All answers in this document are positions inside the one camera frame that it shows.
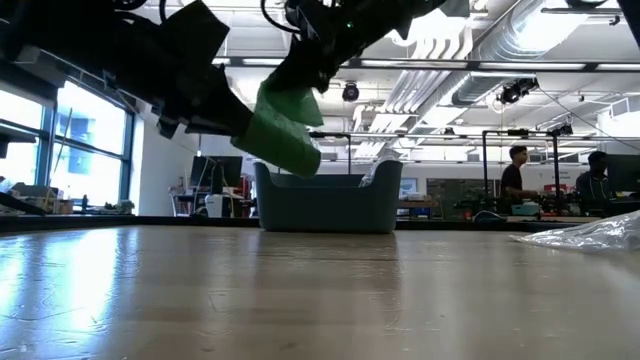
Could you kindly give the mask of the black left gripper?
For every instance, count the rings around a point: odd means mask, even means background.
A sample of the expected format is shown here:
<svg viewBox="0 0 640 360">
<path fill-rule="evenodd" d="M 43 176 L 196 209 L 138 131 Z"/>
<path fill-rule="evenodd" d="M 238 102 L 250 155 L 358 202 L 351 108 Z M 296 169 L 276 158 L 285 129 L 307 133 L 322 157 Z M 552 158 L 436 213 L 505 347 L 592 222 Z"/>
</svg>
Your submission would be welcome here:
<svg viewBox="0 0 640 360">
<path fill-rule="evenodd" d="M 161 23 L 112 1 L 32 1 L 31 44 L 155 106 L 161 132 L 244 135 L 253 112 L 213 60 L 229 32 L 200 1 Z"/>
</svg>

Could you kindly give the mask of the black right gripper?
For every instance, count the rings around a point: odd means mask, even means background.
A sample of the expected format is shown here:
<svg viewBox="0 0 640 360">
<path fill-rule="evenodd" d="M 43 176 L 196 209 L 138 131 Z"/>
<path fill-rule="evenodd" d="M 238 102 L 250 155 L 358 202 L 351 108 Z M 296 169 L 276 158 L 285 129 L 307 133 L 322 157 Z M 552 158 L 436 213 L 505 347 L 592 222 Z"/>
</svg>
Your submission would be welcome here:
<svg viewBox="0 0 640 360">
<path fill-rule="evenodd" d="M 412 21 L 440 8 L 446 0 L 287 0 L 285 17 L 299 35 L 288 55 L 266 80 L 268 90 L 315 88 L 327 91 L 330 71 L 361 54 L 390 32 L 403 40 Z"/>
</svg>

